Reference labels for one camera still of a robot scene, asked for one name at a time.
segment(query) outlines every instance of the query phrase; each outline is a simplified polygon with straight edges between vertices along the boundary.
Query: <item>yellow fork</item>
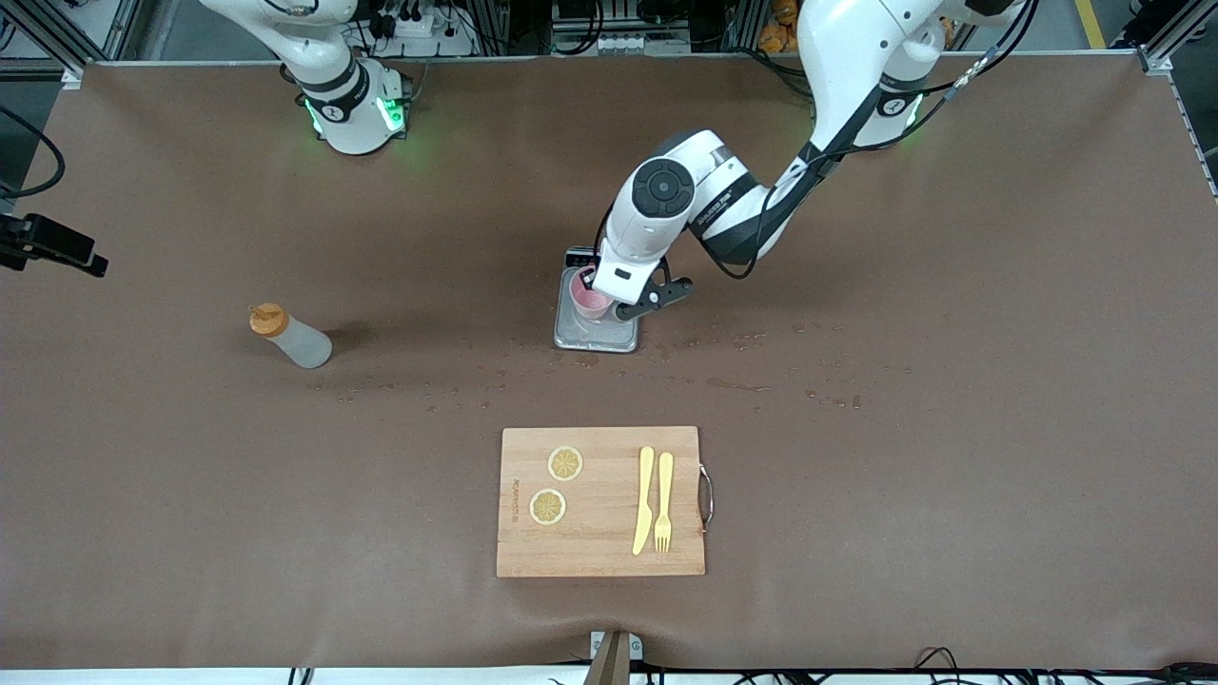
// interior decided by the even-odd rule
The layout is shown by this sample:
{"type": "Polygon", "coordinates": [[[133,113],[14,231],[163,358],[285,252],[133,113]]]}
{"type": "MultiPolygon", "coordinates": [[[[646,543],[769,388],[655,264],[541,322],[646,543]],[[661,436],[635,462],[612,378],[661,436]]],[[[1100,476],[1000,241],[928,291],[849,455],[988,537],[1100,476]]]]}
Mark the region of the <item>yellow fork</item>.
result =
{"type": "Polygon", "coordinates": [[[660,517],[655,519],[655,551],[667,552],[672,542],[669,496],[672,495],[672,453],[660,455],[660,517]]]}

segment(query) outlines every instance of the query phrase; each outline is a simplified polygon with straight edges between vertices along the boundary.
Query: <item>dried lemon slice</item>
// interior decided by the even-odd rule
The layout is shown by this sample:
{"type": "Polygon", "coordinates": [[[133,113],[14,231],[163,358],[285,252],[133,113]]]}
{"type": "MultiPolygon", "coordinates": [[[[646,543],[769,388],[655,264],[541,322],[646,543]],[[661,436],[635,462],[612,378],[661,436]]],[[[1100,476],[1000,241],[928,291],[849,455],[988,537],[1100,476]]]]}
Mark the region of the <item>dried lemon slice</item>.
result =
{"type": "Polygon", "coordinates": [[[583,455],[575,447],[564,445],[549,453],[549,462],[546,466],[555,480],[575,480],[575,477],[583,470],[583,455]]]}
{"type": "Polygon", "coordinates": [[[566,497],[553,488],[538,490],[529,502],[529,513],[542,525],[554,525],[566,513],[566,497]]]}

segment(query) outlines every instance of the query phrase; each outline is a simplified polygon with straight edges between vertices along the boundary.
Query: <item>plastic knife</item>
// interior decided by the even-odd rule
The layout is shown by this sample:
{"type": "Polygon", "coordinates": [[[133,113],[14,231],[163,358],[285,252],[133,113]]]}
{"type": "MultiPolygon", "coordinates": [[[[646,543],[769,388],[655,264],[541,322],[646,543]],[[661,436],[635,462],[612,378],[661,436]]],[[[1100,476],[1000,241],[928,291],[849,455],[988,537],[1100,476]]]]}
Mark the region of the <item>plastic knife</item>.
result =
{"type": "Polygon", "coordinates": [[[643,447],[638,452],[638,523],[635,524],[635,548],[637,556],[647,545],[647,533],[652,529],[652,507],[647,495],[652,491],[652,470],[655,467],[655,450],[643,447]]]}

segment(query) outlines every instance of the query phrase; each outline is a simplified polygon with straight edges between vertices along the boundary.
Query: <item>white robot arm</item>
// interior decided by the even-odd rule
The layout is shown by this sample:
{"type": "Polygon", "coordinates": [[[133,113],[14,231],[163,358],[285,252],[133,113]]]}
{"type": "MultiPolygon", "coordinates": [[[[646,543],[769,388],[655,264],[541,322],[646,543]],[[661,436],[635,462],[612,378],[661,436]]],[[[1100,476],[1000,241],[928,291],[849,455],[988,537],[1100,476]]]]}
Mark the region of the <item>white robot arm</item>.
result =
{"type": "MultiPolygon", "coordinates": [[[[270,49],[304,93],[313,127],[335,150],[363,155],[406,129],[402,74],[356,59],[341,26],[356,0],[202,0],[270,49]],[[280,5],[279,1],[303,2],[280,5]]],[[[404,82],[409,88],[409,80],[404,82]]]]}
{"type": "MultiPolygon", "coordinates": [[[[989,17],[1005,17],[1015,4],[948,2],[989,17]],[[978,10],[978,5],[985,6],[978,10]]],[[[805,1],[798,27],[799,57],[816,104],[816,122],[786,172],[765,188],[715,133],[699,130],[670,139],[618,193],[602,227],[603,239],[598,239],[598,267],[586,284],[620,302],[619,319],[687,296],[688,279],[669,279],[664,262],[686,228],[720,266],[743,266],[741,277],[752,271],[868,121],[884,113],[885,99],[900,99],[901,111],[912,111],[907,106],[916,96],[909,93],[916,88],[910,87],[911,77],[917,71],[924,77],[929,73],[924,62],[933,66],[938,59],[942,48],[927,46],[942,41],[937,27],[944,9],[940,0],[805,1]],[[659,284],[653,280],[657,269],[665,272],[659,284]]],[[[900,117],[898,134],[905,121],[900,117]]]]}

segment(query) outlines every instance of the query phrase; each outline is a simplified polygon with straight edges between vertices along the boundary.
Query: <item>cutting board handle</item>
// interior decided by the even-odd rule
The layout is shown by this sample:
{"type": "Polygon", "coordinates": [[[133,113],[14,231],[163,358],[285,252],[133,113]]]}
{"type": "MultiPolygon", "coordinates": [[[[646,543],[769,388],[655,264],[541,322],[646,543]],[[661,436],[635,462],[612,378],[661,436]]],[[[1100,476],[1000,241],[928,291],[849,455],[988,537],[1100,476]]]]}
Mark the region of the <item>cutting board handle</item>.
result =
{"type": "Polygon", "coordinates": [[[698,464],[698,516],[702,517],[702,531],[706,533],[706,528],[710,525],[710,519],[715,518],[715,485],[710,481],[710,474],[706,473],[706,464],[698,464]],[[702,496],[702,481],[706,481],[706,497],[702,496]]]}

